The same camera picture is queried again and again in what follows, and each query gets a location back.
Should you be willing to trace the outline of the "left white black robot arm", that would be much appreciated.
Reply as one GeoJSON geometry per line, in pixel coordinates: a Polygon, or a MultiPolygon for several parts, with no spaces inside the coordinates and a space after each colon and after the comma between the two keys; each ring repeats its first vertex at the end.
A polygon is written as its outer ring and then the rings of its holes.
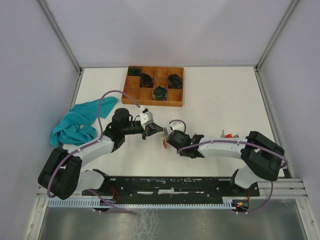
{"type": "Polygon", "coordinates": [[[148,109],[144,109],[139,114],[139,120],[134,120],[126,108],[118,108],[101,136],[73,151],[62,147],[54,148],[37,182],[47,190],[49,197],[58,197],[61,200],[69,198],[83,181],[87,181],[87,184],[81,186],[81,190],[89,188],[94,189],[99,195],[106,195],[111,189],[111,183],[97,170],[89,172],[85,177],[81,172],[82,167],[103,155],[118,150],[125,142],[127,135],[140,134],[145,140],[163,130],[163,127],[154,122],[153,115],[148,109]]]}

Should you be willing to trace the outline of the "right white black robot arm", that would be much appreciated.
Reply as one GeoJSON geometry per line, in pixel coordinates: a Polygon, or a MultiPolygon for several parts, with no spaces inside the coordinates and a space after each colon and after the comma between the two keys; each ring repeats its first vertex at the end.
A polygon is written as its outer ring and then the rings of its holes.
{"type": "Polygon", "coordinates": [[[190,137],[183,131],[173,130],[166,142],[181,157],[242,160],[245,166],[235,171],[229,183],[231,193],[236,196],[242,195],[258,181],[275,182],[280,170],[288,165],[284,149],[258,131],[251,131],[245,137],[214,138],[203,134],[190,137]]]}

